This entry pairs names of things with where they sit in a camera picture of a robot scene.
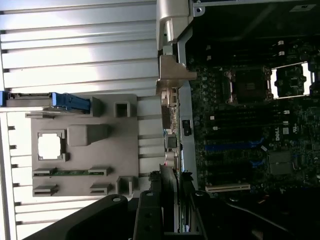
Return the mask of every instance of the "motherboard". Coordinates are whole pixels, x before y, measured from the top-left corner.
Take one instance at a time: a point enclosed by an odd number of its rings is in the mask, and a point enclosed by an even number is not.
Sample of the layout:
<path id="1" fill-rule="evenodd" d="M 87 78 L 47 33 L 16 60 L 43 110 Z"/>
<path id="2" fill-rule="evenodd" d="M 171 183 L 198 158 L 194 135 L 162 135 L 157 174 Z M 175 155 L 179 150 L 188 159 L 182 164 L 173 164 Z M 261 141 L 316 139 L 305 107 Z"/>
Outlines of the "motherboard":
<path id="1" fill-rule="evenodd" d="M 187 67 L 197 72 L 190 87 L 201 189 L 268 194 L 320 186 L 320 95 L 312 80 L 304 95 L 302 67 L 318 57 L 317 47 L 283 45 L 189 51 Z"/>

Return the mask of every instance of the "circuit board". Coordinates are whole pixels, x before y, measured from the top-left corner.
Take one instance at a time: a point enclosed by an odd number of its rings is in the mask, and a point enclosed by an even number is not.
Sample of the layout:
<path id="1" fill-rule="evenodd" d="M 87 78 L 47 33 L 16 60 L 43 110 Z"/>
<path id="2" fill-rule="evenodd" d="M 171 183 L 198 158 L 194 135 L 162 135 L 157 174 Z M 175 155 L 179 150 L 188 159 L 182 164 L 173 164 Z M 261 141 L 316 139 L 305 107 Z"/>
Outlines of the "circuit board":
<path id="1" fill-rule="evenodd" d="M 210 46 L 202 50 L 187 58 L 197 72 L 190 86 L 199 187 L 270 193 L 320 186 L 320 96 L 303 96 L 301 64 L 278 69 L 274 99 L 274 61 L 218 65 Z"/>

